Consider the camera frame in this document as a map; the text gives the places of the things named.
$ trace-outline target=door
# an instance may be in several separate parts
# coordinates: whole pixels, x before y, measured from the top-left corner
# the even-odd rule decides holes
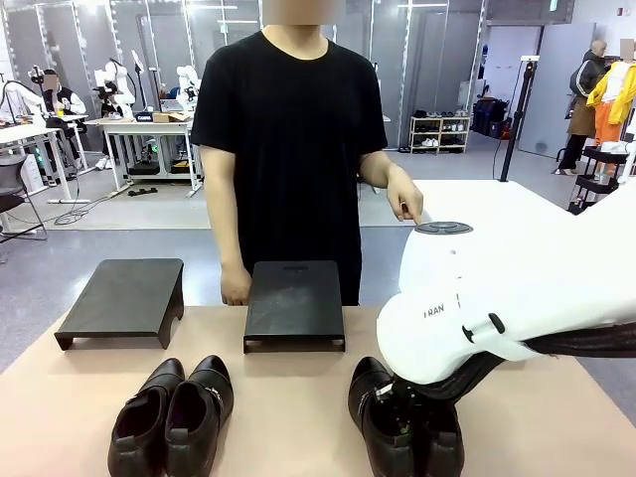
[[[556,158],[565,147],[569,126],[565,116],[571,101],[569,79],[589,50],[595,29],[593,23],[546,27],[520,150]]]

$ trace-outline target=brown coat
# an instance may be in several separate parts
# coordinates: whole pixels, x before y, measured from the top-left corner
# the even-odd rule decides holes
[[[587,105],[587,99],[578,97],[567,134],[594,137],[596,135],[595,117],[594,108]]]

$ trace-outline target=black jacket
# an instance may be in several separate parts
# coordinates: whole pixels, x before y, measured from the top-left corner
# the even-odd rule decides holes
[[[569,80],[569,88],[578,97],[588,97],[605,76],[605,60],[589,50],[583,63]]]

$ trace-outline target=fluorescent light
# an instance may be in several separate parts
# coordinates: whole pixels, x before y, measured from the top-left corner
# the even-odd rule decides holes
[[[217,23],[258,23],[258,20],[217,20]]]
[[[447,6],[447,3],[412,3],[409,5],[397,5],[398,8],[440,8]]]
[[[190,8],[194,8],[196,10],[238,10],[239,7],[237,5],[228,5],[228,6],[221,6],[221,5],[198,5],[198,4],[194,4],[194,5],[190,5]]]

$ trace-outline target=cardboard box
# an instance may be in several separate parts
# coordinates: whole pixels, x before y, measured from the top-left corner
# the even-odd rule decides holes
[[[189,119],[186,114],[180,112],[155,112],[152,122],[185,122]]]

